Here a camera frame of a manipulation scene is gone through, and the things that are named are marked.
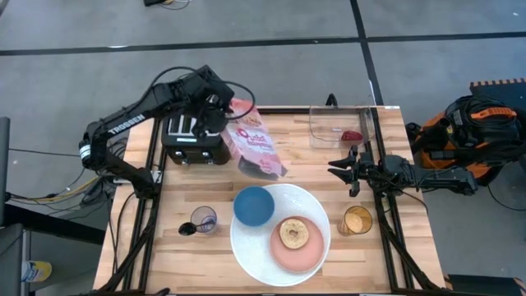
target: wooden tabletop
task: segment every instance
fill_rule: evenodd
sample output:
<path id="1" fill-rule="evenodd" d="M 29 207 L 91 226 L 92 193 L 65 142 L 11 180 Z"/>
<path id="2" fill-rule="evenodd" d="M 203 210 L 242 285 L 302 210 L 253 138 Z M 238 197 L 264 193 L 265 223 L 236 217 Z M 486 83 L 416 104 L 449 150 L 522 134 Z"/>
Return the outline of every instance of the wooden tabletop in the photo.
<path id="1" fill-rule="evenodd" d="M 400 109 L 378 108 L 378 113 L 387 154 L 412 160 Z M 242 175 L 233 161 L 222 166 L 193 164 L 182 167 L 168 159 L 146 292 L 153 293 L 166 287 L 172 293 L 180 294 L 389 292 L 371 189 L 366 183 L 361 183 L 359 195 L 351 198 L 348 196 L 349 187 L 327 172 L 327 161 L 340 159 L 347 151 L 312 149 L 308 115 L 265 115 L 264 121 L 279 157 L 288 169 L 287 175 L 278 183 L 296 184 L 308 190 L 321 202 L 329 216 L 332 239 L 323 266 L 309 280 L 293 287 L 271 287 L 252 279 L 236 262 L 230 246 L 232 201 L 237 192 L 247 186 L 271 182 Z M 130 132 L 125 160 L 135 166 L 145 164 L 152 124 L 153 121 L 142 123 Z M 122 204 L 131 192 L 132 187 L 124 185 L 115 194 L 111 213 L 114 229 Z M 407 189 L 407 192 L 422 198 L 422 194 L 412 189 Z M 409 253 L 429 278 L 443 287 L 441 266 L 424 207 L 406 196 L 397 197 L 397 204 Z M 366 234 L 344 237 L 336 230 L 336 225 L 344 210 L 355 205 L 365 206 L 371 212 L 374 219 L 372 229 Z M 211 237 L 179 235 L 179 225 L 187 222 L 199 206 L 210 206 L 217 212 L 218 232 Z M 122 215 L 119 262 L 128 252 L 136 208 L 137 199 L 134 197 Z M 393 254 L 398 282 L 403 287 L 400 260 L 394 249 Z M 94 289 L 109 279 L 112 262 L 112 240 L 107 231 Z M 137 267 L 141 264 L 141 256 L 137 262 L 132 288 L 138 283 Z"/>

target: clear plastic container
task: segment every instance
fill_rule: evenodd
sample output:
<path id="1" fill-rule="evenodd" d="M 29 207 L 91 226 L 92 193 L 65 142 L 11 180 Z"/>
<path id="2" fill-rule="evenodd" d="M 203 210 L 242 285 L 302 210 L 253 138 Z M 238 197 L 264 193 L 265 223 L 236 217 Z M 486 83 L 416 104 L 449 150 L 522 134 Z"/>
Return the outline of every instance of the clear plastic container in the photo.
<path id="1" fill-rule="evenodd" d="M 217 230 L 217 214 L 209 206 L 200 206 L 191 213 L 190 221 L 197 226 L 197 232 L 213 234 Z"/>
<path id="2" fill-rule="evenodd" d="M 312 148 L 361 146 L 374 136 L 369 107 L 311 106 L 309 127 Z"/>

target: bagel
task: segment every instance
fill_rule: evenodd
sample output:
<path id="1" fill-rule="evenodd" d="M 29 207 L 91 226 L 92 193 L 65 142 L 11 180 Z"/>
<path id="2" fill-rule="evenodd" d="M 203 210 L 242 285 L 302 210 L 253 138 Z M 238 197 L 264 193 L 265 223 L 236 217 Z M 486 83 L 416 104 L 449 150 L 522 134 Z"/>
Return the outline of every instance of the bagel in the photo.
<path id="1" fill-rule="evenodd" d="M 299 249 L 307 243 L 309 232 L 302 221 L 298 219 L 288 219 L 279 227 L 279 237 L 285 247 Z"/>

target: white plate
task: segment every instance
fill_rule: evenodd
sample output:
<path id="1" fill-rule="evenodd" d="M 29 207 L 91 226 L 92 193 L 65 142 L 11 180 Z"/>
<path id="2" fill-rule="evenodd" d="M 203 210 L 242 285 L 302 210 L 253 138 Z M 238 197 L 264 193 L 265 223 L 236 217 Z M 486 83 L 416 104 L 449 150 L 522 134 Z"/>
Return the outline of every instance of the white plate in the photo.
<path id="1" fill-rule="evenodd" d="M 264 189 L 268 190 L 274 198 L 274 214 L 267 223 L 258 227 L 246 226 L 234 216 L 230 226 L 233 255 L 249 276 L 263 284 L 276 287 L 300 284 L 313 276 L 327 258 L 330 247 L 329 218 L 320 202 L 301 187 L 292 184 L 273 184 L 264 186 Z M 272 230 L 281 220 L 295 215 L 314 222 L 323 236 L 323 257 L 316 267 L 309 271 L 286 271 L 275 263 L 270 254 Z"/>

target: pink package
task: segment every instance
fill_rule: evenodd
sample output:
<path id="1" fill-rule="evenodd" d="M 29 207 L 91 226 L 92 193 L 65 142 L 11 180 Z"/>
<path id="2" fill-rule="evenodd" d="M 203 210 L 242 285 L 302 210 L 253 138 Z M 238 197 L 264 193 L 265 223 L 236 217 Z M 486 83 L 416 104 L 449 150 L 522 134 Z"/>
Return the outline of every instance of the pink package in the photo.
<path id="1" fill-rule="evenodd" d="M 232 116 L 245 113 L 251 102 L 232 99 Z M 272 138 L 256 107 L 246 116 L 233 120 L 221 132 L 230 154 L 238 162 L 239 170 L 247 176 L 267 180 L 283 177 L 287 169 L 279 161 Z"/>

